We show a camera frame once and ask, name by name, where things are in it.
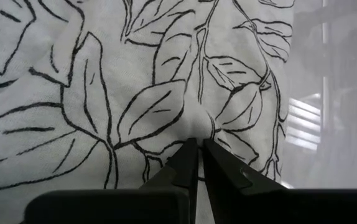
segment white fabric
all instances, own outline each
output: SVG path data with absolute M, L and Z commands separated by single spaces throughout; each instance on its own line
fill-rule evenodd
M 0 0 L 0 223 L 51 190 L 137 188 L 187 138 L 279 180 L 293 4 Z

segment white cloth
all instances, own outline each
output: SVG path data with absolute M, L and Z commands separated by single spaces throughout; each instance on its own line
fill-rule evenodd
M 0 0 L 0 223 L 51 190 L 137 188 L 187 138 L 279 180 L 293 4 Z

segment black line drawing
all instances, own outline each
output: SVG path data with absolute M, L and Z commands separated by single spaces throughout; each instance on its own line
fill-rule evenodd
M 25 5 L 12 0 L 16 8 L 32 13 L 33 19 L 30 21 L 17 14 L 17 11 L 9 11 L 0 7 L 0 16 L 13 23 L 26 24 L 14 52 L 18 48 L 27 26 L 36 19 L 29 1 L 23 1 Z M 1 182 L 0 190 L 52 180 L 68 174 L 81 166 L 97 145 L 106 149 L 109 159 L 107 175 L 100 187 L 104 189 L 118 187 L 120 171 L 118 170 L 119 161 L 116 151 L 125 146 L 133 146 L 144 156 L 145 167 L 142 170 L 142 180 L 143 182 L 147 181 L 151 174 L 150 161 L 162 167 L 171 151 L 183 144 L 184 139 L 173 140 L 158 151 L 147 150 L 141 141 L 152 140 L 151 138 L 158 136 L 182 119 L 185 109 L 185 94 L 192 77 L 199 80 L 195 92 L 199 104 L 202 105 L 203 99 L 208 97 L 203 94 L 205 88 L 209 88 L 204 84 L 205 77 L 208 76 L 212 82 L 217 84 L 216 88 L 219 91 L 229 93 L 224 105 L 218 108 L 217 114 L 206 110 L 210 120 L 210 138 L 231 150 L 233 150 L 231 148 L 233 145 L 226 141 L 228 137 L 249 148 L 254 156 L 243 156 L 234 150 L 232 152 L 249 165 L 261 163 L 259 162 L 260 155 L 258 149 L 253 147 L 251 142 L 245 141 L 242 134 L 257 125 L 264 109 L 263 97 L 266 92 L 275 93 L 277 106 L 273 114 L 275 120 L 271 133 L 271 153 L 266 162 L 263 161 L 260 172 L 276 180 L 277 176 L 281 175 L 282 162 L 279 158 L 278 145 L 279 140 L 285 136 L 286 117 L 280 116 L 281 91 L 268 59 L 275 57 L 286 62 L 290 50 L 289 39 L 292 37 L 292 26 L 283 21 L 250 19 L 237 0 L 232 0 L 233 6 L 244 16 L 244 21 L 230 29 L 247 32 L 254 36 L 266 65 L 264 74 L 258 74 L 254 68 L 236 57 L 206 53 L 207 47 L 213 47 L 207 45 L 206 41 L 209 35 L 213 35 L 209 33 L 209 27 L 213 25 L 211 18 L 219 6 L 219 1 L 198 0 L 198 2 L 202 2 L 200 5 L 211 6 L 206 20 L 198 25 L 193 23 L 196 14 L 194 9 L 179 7 L 184 6 L 184 0 L 148 0 L 143 6 L 136 7 L 138 10 L 134 11 L 134 1 L 123 0 L 126 17 L 121 31 L 121 41 L 137 45 L 139 48 L 151 47 L 155 53 L 152 65 L 150 65 L 152 66 L 150 85 L 138 91 L 126 105 L 123 105 L 123 112 L 119 114 L 119 119 L 114 121 L 113 126 L 108 87 L 104 80 L 104 75 L 110 74 L 104 74 L 103 71 L 103 43 L 92 32 L 82 34 L 85 15 L 77 5 L 65 0 L 64 2 L 74 9 L 81 18 L 77 27 L 78 33 L 72 40 L 72 52 L 64 55 L 64 60 L 69 62 L 67 64 L 70 66 L 69 72 L 60 74 L 62 69 L 54 58 L 58 55 L 57 58 L 60 59 L 61 52 L 58 52 L 58 47 L 55 49 L 54 45 L 51 46 L 50 55 L 46 56 L 48 69 L 44 70 L 36 66 L 29 69 L 32 75 L 43 77 L 55 85 L 59 85 L 60 101 L 36 102 L 18 106 L 0 114 L 0 123 L 15 116 L 35 116 L 34 111 L 38 112 L 36 116 L 52 114 L 54 119 L 59 118 L 60 120 L 53 125 L 44 123 L 9 127 L 0 125 L 0 138 L 28 135 L 40 136 L 42 139 L 30 146 L 14 146 L 15 151 L 0 157 L 0 164 L 43 153 L 44 150 L 41 149 L 49 147 L 64 150 L 60 152 L 57 161 L 51 161 L 53 163 L 51 169 L 45 170 L 42 175 L 29 180 Z M 38 0 L 38 2 L 49 14 L 67 22 L 66 19 L 47 7 L 45 1 Z M 276 8 L 293 5 L 292 2 L 289 5 L 278 3 L 279 0 L 259 0 L 259 2 Z M 9 56 L 0 75 L 6 71 L 14 52 Z M 0 88 L 7 87 L 14 81 L 0 83 Z M 118 139 L 113 139 L 113 141 L 111 139 L 112 132 L 115 131 Z M 225 139 L 219 134 L 225 134 L 227 138 Z M 79 156 L 80 159 L 73 162 L 72 157 L 75 156 Z
M 27 28 L 36 20 L 35 11 L 29 0 L 23 0 L 23 2 L 24 6 L 17 4 L 15 1 L 11 1 L 15 6 L 13 11 L 6 9 L 9 7 L 8 4 L 0 2 L 0 46 L 8 45 L 8 47 L 3 47 L 3 50 L 0 50 L 0 75 L 5 74 L 11 59 L 21 44 Z M 9 24 L 8 27 L 10 29 L 18 30 L 18 32 L 11 33 L 7 31 L 6 24 Z M 12 41 L 14 41 L 16 45 L 10 47 Z

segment fabric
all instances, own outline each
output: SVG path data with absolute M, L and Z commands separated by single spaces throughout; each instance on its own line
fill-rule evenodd
M 0 0 L 0 223 L 51 190 L 137 188 L 187 138 L 279 181 L 293 5 Z

